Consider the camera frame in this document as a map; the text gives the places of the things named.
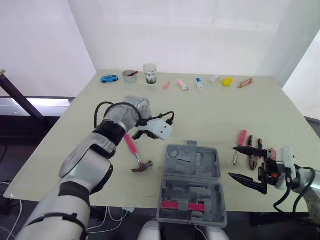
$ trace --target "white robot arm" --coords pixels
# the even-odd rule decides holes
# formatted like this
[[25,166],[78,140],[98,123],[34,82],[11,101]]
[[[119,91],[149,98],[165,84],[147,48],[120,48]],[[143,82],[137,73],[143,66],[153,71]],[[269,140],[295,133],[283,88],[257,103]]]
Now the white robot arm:
[[109,159],[118,144],[130,129],[141,125],[143,133],[166,139],[172,132],[173,116],[167,122],[161,117],[152,118],[146,98],[127,96],[124,102],[109,107],[102,123],[64,161],[57,186],[38,204],[16,239],[87,239],[89,196],[99,192],[111,177]]
[[[280,149],[257,149],[251,146],[234,147],[236,151],[248,156],[257,156],[264,158],[262,166],[259,167],[258,180],[255,182],[252,178],[229,173],[229,175],[242,185],[257,190],[262,194],[267,194],[267,185],[270,184],[276,189],[284,190],[284,196],[274,203],[273,207],[280,213],[294,218],[298,223],[320,227],[320,172],[311,167],[299,167],[296,165],[296,159],[293,150],[289,146]],[[298,195],[293,204],[292,213],[285,213],[278,208],[283,203],[290,192]],[[304,198],[308,212],[312,221],[297,216],[297,205],[301,198]]]

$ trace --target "open tool case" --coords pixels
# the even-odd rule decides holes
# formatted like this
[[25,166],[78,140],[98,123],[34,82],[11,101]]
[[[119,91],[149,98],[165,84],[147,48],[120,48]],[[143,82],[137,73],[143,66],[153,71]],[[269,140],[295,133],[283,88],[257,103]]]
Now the open tool case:
[[228,224],[218,151],[187,145],[168,145],[165,178],[156,218],[159,222],[225,228]]

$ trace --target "hammer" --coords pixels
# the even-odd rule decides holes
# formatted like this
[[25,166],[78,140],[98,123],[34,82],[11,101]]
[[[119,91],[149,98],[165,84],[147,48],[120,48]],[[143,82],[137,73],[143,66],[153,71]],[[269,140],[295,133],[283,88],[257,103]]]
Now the hammer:
[[126,144],[128,145],[130,151],[132,154],[134,154],[136,156],[136,160],[139,163],[139,168],[137,169],[131,169],[131,171],[133,173],[141,173],[145,170],[147,170],[148,167],[151,167],[153,165],[152,161],[148,161],[147,164],[144,164],[141,160],[140,157],[138,155],[138,150],[136,148],[136,145],[134,143],[134,141],[132,140],[131,136],[129,134],[126,134],[124,136],[124,140],[126,142]]

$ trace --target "pink screwdriver handle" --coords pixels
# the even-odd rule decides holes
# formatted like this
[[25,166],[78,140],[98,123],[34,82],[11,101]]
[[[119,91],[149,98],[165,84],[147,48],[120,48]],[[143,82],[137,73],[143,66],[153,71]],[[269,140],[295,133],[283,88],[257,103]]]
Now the pink screwdriver handle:
[[247,130],[242,130],[240,137],[239,137],[239,140],[238,140],[239,147],[242,147],[244,145],[246,137],[247,137],[247,133],[248,133]]
[[137,154],[138,150],[137,150],[136,145],[135,145],[134,141],[132,140],[131,136],[129,134],[126,134],[124,136],[124,140],[125,140],[126,144],[128,145],[130,151],[133,154]]

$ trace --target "yellow ball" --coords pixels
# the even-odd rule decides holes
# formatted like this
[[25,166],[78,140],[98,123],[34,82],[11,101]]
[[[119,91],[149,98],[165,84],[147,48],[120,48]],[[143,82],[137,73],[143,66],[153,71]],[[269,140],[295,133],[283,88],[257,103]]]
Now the yellow ball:
[[233,80],[234,79],[232,77],[226,77],[222,80],[222,85],[229,86],[230,84],[232,84]]

